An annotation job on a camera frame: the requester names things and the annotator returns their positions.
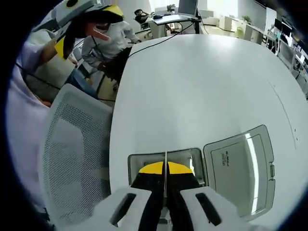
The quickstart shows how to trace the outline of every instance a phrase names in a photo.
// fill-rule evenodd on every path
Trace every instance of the potted plant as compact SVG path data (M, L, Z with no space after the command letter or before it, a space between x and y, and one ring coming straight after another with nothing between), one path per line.
M244 22L248 23L249 25L252 24L251 18L248 15L243 16L242 19Z
M174 7L175 7L175 4L168 5L168 6L167 6L167 11L168 11L168 12L174 11Z
M236 28L235 35L238 39L243 39L244 38L244 30L240 26Z

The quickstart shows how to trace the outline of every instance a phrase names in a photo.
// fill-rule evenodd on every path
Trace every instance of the white table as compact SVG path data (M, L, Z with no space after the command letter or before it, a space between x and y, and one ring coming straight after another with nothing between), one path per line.
M151 29L152 37L155 39L165 37L166 34L166 28L165 25L160 25L158 26L155 22L154 19L149 17L146 19L146 21L149 24L149 27Z
M251 222L276 228L308 181L307 118L301 88L268 49L225 36L175 36L128 59L111 127L111 191L128 186L131 154L202 150L264 124L275 158L275 198Z

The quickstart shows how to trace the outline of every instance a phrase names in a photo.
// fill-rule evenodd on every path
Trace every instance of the office chair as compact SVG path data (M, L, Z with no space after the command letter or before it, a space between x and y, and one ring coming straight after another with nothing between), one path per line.
M148 22L146 22L146 23L139 23L136 19L134 19L134 20L140 25L141 32L142 32L142 31L146 31L146 30L148 30L148 29L150 30L150 26L149 26L149 23L148 23ZM148 32L144 35L144 38L149 37L150 33L151 33L151 30L148 31Z
M39 180L57 229L89 218L108 197L111 107L65 84L47 118Z
M284 63L284 65L291 71L295 64L295 52L281 39L278 39L278 49L276 55Z

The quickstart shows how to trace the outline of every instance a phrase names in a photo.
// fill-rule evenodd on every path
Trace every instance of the computer monitor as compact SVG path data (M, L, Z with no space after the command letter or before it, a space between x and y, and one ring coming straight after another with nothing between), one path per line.
M178 14L196 17L198 0L180 0Z
M274 24L274 26L275 26L277 29L279 29L280 31L282 31L282 22L281 22L281 21L275 19L275 24Z
M292 33L292 29L286 24L282 23L282 33L290 37L290 34Z

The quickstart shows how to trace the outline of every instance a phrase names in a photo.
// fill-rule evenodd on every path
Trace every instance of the robotic arm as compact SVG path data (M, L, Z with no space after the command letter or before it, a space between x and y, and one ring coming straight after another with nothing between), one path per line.
M186 166L168 162L166 174L164 169L164 162L145 166L131 187L117 190L94 208L92 217L65 231L156 231L164 207L172 221L165 225L175 231L268 230L244 222L232 203L200 187Z

